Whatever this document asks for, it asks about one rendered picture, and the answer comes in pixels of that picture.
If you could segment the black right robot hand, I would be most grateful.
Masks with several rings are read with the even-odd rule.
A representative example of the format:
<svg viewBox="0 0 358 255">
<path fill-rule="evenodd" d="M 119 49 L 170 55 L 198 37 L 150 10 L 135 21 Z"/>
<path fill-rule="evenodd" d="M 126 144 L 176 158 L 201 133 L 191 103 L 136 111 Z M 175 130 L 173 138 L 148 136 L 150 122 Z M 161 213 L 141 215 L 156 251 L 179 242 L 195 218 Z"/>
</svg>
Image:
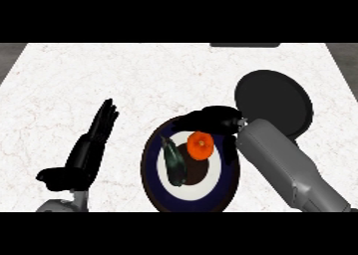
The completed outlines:
<svg viewBox="0 0 358 255">
<path fill-rule="evenodd" d="M 225 164 L 231 165 L 237 158 L 235 134 L 237 122 L 243 119 L 241 112 L 227 106 L 204 107 L 193 111 L 173 122 L 173 131 L 201 131 L 222 135 L 222 152 Z"/>
</svg>

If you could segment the blue and white plate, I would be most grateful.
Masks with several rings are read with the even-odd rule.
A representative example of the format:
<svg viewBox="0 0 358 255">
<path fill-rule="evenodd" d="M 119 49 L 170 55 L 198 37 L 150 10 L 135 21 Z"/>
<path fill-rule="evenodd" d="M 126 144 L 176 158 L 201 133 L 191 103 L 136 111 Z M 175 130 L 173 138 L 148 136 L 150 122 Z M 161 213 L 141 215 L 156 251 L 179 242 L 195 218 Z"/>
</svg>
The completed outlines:
<svg viewBox="0 0 358 255">
<path fill-rule="evenodd" d="M 147 196 L 160 212 L 221 212 L 235 194 L 240 177 L 238 157 L 225 162 L 227 137 L 213 134 L 213 152 L 206 160 L 194 160 L 185 144 L 191 131 L 173 131 L 167 120 L 154 130 L 145 144 L 141 176 Z M 187 167 L 187 181 L 182 186 L 169 182 L 161 137 L 173 140 Z"/>
</svg>

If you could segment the orange pumpkin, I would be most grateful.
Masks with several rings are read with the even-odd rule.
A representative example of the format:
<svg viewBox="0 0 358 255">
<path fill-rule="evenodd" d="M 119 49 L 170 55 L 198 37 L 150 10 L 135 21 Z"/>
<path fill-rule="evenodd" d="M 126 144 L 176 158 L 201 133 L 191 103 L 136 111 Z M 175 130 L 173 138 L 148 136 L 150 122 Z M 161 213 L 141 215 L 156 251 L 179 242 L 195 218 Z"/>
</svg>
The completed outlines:
<svg viewBox="0 0 358 255">
<path fill-rule="evenodd" d="M 187 152 L 194 160 L 206 160 L 213 153 L 213 138 L 206 132 L 195 131 L 187 138 Z"/>
</svg>

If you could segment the dark grey flat object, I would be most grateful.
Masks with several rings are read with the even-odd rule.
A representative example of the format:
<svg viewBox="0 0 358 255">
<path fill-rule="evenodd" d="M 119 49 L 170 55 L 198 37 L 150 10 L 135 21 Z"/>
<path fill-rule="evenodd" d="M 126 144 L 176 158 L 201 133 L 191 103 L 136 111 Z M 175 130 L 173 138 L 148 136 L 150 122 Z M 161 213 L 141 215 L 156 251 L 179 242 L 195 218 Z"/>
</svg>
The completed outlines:
<svg viewBox="0 0 358 255">
<path fill-rule="evenodd" d="M 275 48 L 280 43 L 209 43 L 218 48 Z"/>
</svg>

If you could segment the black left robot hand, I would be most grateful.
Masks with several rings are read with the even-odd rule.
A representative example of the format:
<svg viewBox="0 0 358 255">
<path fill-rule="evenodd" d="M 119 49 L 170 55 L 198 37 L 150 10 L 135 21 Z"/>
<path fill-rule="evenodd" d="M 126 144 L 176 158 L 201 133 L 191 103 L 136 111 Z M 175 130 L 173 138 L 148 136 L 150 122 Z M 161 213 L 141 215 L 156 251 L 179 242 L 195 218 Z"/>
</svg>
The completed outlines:
<svg viewBox="0 0 358 255">
<path fill-rule="evenodd" d="M 89 131 L 80 136 L 62 167 L 43 169 L 36 179 L 51 191 L 86 191 L 96 179 L 105 144 L 119 117 L 117 107 L 107 99 L 93 117 Z"/>
</svg>

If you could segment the dark green squash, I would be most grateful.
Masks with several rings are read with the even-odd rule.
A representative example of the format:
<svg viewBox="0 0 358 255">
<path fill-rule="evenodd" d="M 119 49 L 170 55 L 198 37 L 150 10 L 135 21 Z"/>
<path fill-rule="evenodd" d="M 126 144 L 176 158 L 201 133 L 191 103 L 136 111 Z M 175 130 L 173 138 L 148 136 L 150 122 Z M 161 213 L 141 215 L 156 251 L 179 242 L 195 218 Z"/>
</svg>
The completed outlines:
<svg viewBox="0 0 358 255">
<path fill-rule="evenodd" d="M 167 177 L 172 186 L 182 186 L 187 181 L 187 167 L 179 149 L 169 137 L 161 137 Z"/>
</svg>

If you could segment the black pan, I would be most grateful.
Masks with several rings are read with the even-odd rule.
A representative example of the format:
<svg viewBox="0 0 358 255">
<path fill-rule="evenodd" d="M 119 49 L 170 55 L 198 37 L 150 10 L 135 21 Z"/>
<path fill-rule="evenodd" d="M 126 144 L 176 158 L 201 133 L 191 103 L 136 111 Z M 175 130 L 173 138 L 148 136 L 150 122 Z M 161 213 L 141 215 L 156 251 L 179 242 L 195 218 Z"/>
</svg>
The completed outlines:
<svg viewBox="0 0 358 255">
<path fill-rule="evenodd" d="M 246 74 L 237 82 L 234 100 L 250 122 L 269 121 L 292 140 L 306 132 L 314 117 L 309 96 L 280 72 L 258 70 Z"/>
</svg>

